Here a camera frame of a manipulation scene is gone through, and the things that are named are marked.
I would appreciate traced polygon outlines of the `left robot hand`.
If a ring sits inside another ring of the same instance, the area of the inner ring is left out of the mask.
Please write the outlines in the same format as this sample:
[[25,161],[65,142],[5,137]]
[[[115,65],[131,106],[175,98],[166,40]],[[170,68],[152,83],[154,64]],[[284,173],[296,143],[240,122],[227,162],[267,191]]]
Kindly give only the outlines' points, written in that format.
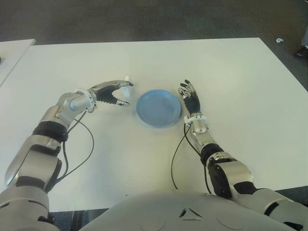
[[123,87],[133,87],[130,81],[113,80],[97,84],[88,89],[89,93],[95,96],[95,101],[100,101],[119,106],[129,106],[129,102],[120,100],[113,95],[113,92]]

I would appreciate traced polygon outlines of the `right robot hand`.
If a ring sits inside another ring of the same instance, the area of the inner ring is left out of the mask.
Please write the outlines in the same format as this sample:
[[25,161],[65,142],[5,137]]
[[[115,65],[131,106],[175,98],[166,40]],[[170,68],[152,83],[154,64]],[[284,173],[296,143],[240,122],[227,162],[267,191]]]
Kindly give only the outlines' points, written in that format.
[[183,99],[185,107],[190,115],[200,114],[200,101],[197,92],[189,80],[184,80],[185,83],[180,83],[178,93]]

